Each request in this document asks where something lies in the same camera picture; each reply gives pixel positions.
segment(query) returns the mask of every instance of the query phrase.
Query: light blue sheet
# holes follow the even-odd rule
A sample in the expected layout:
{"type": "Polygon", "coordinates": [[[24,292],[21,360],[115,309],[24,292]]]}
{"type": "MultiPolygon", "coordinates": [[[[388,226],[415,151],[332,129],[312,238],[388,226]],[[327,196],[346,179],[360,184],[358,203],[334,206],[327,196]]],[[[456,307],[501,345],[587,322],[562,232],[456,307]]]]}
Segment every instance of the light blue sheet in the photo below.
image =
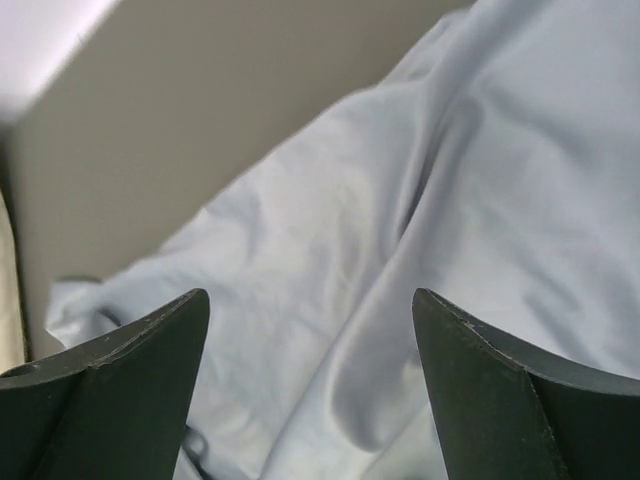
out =
{"type": "MultiPolygon", "coordinates": [[[[639,25],[635,0],[481,0],[446,17],[156,255],[59,285],[49,331],[70,347],[204,287],[185,441],[202,471],[446,478],[416,288],[640,376],[639,25]]],[[[186,458],[177,479],[197,478],[186,458]]]]}

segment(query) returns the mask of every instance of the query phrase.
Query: dark green object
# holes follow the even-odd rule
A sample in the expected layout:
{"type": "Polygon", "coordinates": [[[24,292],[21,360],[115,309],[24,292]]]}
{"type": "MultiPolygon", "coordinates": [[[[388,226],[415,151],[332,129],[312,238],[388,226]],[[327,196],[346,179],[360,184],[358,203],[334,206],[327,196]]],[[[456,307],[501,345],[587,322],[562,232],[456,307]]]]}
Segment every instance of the dark green object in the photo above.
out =
{"type": "Polygon", "coordinates": [[[558,357],[429,291],[416,292],[413,315],[449,480],[640,478],[640,381],[558,357]]]}
{"type": "Polygon", "coordinates": [[[170,480],[209,321],[194,290],[0,377],[0,479],[170,480]]]}

